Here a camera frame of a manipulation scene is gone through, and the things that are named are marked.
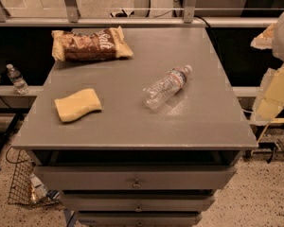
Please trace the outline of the clear plastic water bottle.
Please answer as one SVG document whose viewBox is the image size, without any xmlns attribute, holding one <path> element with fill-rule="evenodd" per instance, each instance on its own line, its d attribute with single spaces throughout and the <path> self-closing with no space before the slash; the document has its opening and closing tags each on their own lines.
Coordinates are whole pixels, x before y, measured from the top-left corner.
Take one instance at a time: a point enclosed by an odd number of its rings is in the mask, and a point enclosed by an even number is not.
<svg viewBox="0 0 284 227">
<path fill-rule="evenodd" d="M 162 78 L 156 80 L 151 86 L 144 88 L 145 106 L 152 110 L 158 109 L 186 85 L 191 72 L 192 67 L 190 65 L 175 67 Z"/>
</svg>

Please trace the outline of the upright water bottle on ledge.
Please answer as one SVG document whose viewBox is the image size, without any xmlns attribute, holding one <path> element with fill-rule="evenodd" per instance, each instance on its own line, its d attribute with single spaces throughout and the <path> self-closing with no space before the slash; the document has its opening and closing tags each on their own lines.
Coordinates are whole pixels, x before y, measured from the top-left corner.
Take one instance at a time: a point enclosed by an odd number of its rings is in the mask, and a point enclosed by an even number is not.
<svg viewBox="0 0 284 227">
<path fill-rule="evenodd" d="M 10 81 L 20 95 L 24 95 L 29 92 L 27 82 L 24 80 L 21 72 L 12 64 L 7 65 L 7 74 Z"/>
</svg>

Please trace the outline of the grey drawer cabinet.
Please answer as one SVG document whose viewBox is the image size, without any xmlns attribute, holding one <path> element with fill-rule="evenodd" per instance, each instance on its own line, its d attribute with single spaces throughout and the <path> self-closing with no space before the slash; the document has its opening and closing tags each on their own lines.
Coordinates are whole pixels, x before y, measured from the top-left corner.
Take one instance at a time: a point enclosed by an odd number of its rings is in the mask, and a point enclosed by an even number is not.
<svg viewBox="0 0 284 227">
<path fill-rule="evenodd" d="M 36 166 L 232 166 L 257 142 L 206 32 L 128 28 L 129 60 L 57 62 L 14 146 Z M 143 89 L 190 65 L 186 85 L 158 109 Z M 102 110 L 61 122 L 54 100 L 94 89 Z M 62 194 L 159 193 L 213 196 L 219 189 L 56 190 Z"/>
</svg>

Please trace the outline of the yellow sponge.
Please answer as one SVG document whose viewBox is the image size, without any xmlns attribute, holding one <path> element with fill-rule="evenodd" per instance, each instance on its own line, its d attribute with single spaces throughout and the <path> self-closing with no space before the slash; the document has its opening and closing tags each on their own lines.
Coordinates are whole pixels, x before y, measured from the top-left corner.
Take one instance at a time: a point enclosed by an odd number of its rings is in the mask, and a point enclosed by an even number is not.
<svg viewBox="0 0 284 227">
<path fill-rule="evenodd" d="M 83 89 L 73 95 L 54 100 L 61 122 L 75 121 L 93 111 L 101 111 L 102 106 L 94 89 Z"/>
</svg>

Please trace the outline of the brown snack bag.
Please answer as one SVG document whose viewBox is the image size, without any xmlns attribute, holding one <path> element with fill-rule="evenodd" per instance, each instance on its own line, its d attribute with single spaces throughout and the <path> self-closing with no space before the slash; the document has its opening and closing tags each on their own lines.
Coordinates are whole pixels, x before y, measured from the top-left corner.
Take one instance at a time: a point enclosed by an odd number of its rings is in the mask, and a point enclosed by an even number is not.
<svg viewBox="0 0 284 227">
<path fill-rule="evenodd" d="M 52 56 L 56 61 L 106 61 L 133 55 L 120 26 L 91 35 L 63 30 L 53 30 L 51 35 Z"/>
</svg>

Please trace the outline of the middle grey drawer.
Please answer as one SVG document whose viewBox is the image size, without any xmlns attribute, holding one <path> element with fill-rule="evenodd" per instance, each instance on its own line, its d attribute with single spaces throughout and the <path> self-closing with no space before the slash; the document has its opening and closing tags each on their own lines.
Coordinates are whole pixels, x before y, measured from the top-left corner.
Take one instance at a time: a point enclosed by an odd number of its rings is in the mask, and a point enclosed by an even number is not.
<svg viewBox="0 0 284 227">
<path fill-rule="evenodd" d="M 77 211 L 202 212 L 215 198 L 191 194 L 62 194 L 62 204 Z"/>
</svg>

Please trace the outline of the grey drawer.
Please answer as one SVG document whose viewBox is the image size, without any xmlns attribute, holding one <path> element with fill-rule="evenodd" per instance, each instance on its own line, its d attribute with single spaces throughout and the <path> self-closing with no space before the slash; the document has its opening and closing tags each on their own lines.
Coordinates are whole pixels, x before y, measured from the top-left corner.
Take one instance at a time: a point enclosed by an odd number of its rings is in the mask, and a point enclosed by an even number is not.
<svg viewBox="0 0 284 227">
<path fill-rule="evenodd" d="M 191 194 L 62 194 L 62 204 L 77 211 L 202 212 L 215 198 Z"/>
<path fill-rule="evenodd" d="M 191 227 L 201 220 L 200 214 L 189 212 L 90 212 L 78 213 L 81 224 L 91 226 L 185 226 Z"/>
<path fill-rule="evenodd" d="M 222 189 L 232 166 L 36 166 L 34 173 L 55 190 Z"/>
</svg>

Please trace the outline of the top grey drawer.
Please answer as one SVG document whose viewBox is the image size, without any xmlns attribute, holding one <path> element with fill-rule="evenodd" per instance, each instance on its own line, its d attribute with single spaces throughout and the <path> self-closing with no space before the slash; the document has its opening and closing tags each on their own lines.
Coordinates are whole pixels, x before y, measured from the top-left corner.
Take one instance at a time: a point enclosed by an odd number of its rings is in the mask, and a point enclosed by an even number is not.
<svg viewBox="0 0 284 227">
<path fill-rule="evenodd" d="M 232 166 L 36 166 L 34 173 L 55 190 L 222 189 Z"/>
</svg>

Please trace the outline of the bottom grey drawer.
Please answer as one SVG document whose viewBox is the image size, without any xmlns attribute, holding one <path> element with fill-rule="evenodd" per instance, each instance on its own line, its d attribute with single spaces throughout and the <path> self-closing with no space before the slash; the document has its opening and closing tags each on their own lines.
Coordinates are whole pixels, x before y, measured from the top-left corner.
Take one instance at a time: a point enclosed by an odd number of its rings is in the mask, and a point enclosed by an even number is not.
<svg viewBox="0 0 284 227">
<path fill-rule="evenodd" d="M 91 226 L 185 226 L 191 227 L 201 220 L 200 214 L 189 212 L 90 212 L 78 213 L 81 224 Z"/>
</svg>

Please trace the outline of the black stand leg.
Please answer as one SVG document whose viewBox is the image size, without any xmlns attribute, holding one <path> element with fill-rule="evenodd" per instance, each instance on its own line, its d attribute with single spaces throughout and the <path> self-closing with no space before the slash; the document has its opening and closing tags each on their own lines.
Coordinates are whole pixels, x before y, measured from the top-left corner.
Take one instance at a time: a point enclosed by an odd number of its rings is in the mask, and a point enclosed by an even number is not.
<svg viewBox="0 0 284 227">
<path fill-rule="evenodd" d="M 14 117 L 12 118 L 7 129 L 4 131 L 3 136 L 0 138 L 0 153 L 1 153 L 4 145 L 7 143 L 9 136 L 11 135 L 12 131 L 15 129 L 18 121 L 22 118 L 23 118 L 23 116 L 20 113 L 16 113 L 14 115 Z"/>
</svg>

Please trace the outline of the yellow foam block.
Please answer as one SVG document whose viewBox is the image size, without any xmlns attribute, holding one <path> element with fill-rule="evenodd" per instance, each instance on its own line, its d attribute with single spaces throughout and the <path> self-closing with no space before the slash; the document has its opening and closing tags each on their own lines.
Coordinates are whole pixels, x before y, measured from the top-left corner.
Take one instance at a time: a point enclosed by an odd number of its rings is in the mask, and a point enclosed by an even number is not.
<svg viewBox="0 0 284 227">
<path fill-rule="evenodd" d="M 252 107 L 251 121 L 265 125 L 274 120 L 284 109 L 284 63 L 278 69 L 269 68 L 260 83 Z"/>
</svg>

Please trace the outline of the torn yellow foam piece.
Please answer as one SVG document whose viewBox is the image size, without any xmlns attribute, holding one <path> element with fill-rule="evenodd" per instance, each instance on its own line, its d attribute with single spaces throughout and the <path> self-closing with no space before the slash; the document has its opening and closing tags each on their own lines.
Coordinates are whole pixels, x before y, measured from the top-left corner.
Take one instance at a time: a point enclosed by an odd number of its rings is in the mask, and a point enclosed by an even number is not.
<svg viewBox="0 0 284 227">
<path fill-rule="evenodd" d="M 262 33 L 258 34 L 250 43 L 256 49 L 271 49 L 275 31 L 275 24 L 269 25 Z"/>
</svg>

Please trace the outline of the metal railing frame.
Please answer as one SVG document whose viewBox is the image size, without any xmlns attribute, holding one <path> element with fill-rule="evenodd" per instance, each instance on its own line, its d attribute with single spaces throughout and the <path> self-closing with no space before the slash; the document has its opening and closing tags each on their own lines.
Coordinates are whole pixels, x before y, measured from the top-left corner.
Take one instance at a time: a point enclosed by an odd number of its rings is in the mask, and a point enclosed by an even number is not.
<svg viewBox="0 0 284 227">
<path fill-rule="evenodd" d="M 0 26 L 266 27 L 275 0 L 0 0 Z"/>
</svg>

